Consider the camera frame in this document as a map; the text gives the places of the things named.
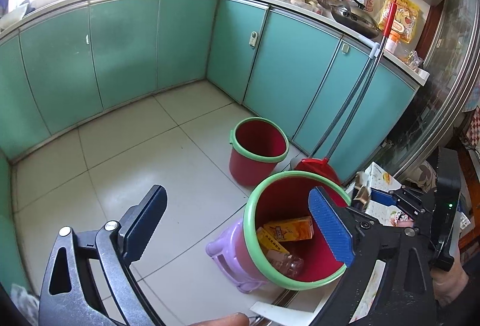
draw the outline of pot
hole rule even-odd
[[[358,7],[350,6],[345,0],[342,0],[341,4],[330,5],[333,18],[368,39],[376,38],[382,33],[378,24],[365,11],[365,6],[361,2],[354,1],[358,4]]]

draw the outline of green bucket rim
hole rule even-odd
[[[321,280],[311,282],[296,281],[282,275],[279,271],[273,268],[272,265],[270,265],[270,263],[263,255],[260,244],[257,240],[257,235],[255,232],[255,210],[258,199],[260,198],[260,195],[266,189],[266,187],[268,187],[273,182],[279,180],[280,178],[286,177],[307,177],[312,178],[313,180],[318,180],[323,184],[328,185],[334,191],[338,192],[338,194],[347,202],[347,204],[350,205],[350,196],[340,186],[325,177],[319,176],[318,174],[304,172],[300,170],[289,170],[274,174],[273,176],[266,178],[260,184],[258,184],[258,186],[253,190],[248,199],[247,205],[245,207],[245,212],[243,213],[243,236],[245,238],[245,244],[247,245],[247,250],[253,263],[261,272],[261,274],[263,274],[268,280],[272,281],[278,286],[286,289],[293,289],[295,291],[304,291],[306,289],[321,287],[339,278],[347,268],[345,264],[340,266],[340,268],[336,272]]]
[[[265,123],[269,123],[273,127],[275,127],[282,134],[282,137],[285,141],[286,149],[285,149],[285,152],[281,156],[276,156],[276,157],[259,156],[257,154],[254,154],[254,153],[248,151],[242,145],[240,145],[240,143],[237,141],[237,138],[235,136],[235,134],[237,133],[237,128],[239,128],[243,123],[246,123],[246,122],[252,121],[252,120],[260,120],[260,121],[264,121]],[[235,126],[235,128],[233,130],[230,130],[230,144],[239,154],[243,155],[244,157],[246,157],[248,159],[251,159],[253,161],[268,162],[268,163],[275,163],[275,162],[283,161],[286,158],[287,154],[289,153],[289,148],[290,148],[289,139],[287,138],[285,133],[282,131],[282,129],[280,127],[278,127],[272,121],[270,121],[268,119],[265,119],[265,118],[259,118],[259,117],[251,117],[251,118],[243,119],[240,123],[238,123]]]

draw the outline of cabinet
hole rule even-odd
[[[88,35],[86,7],[20,33],[28,80],[52,134],[102,111]]]
[[[20,41],[0,46],[0,150],[10,159],[50,136],[23,69]]]
[[[270,12],[245,105],[291,138],[322,82],[340,33]]]
[[[10,206],[10,168],[0,153],[0,283],[10,293],[13,283],[29,289],[30,285],[23,271],[18,253],[15,226],[11,218]]]
[[[398,121],[416,90],[396,75],[396,66],[384,59],[373,76],[365,97],[350,127],[330,158],[330,165],[341,181],[347,180],[375,151]],[[315,158],[323,158],[319,149]]]
[[[205,78],[217,0],[160,0],[158,88]]]
[[[342,40],[335,53],[335,58],[322,81],[320,90],[305,117],[293,141],[304,151],[311,153],[332,123],[343,103],[347,99],[357,78],[367,63],[368,55],[354,47],[351,42]],[[319,149],[318,154],[323,157],[333,144],[342,125],[345,123],[353,103],[354,97],[336,127]]]
[[[207,78],[242,103],[255,48],[252,32],[259,32],[266,7],[220,0],[215,19]]]
[[[92,50],[105,109],[157,89],[159,0],[114,0],[90,7]]]

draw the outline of orange juice box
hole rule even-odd
[[[314,236],[311,216],[268,222],[263,228],[278,242],[309,240]]]
[[[257,229],[257,239],[260,243],[260,247],[268,250],[276,250],[277,252],[289,254],[290,252],[280,245],[275,238],[273,238],[268,232],[266,232],[263,227]]]

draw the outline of water bottle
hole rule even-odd
[[[293,254],[269,250],[265,257],[277,271],[289,278],[297,277],[302,271],[303,259]]]

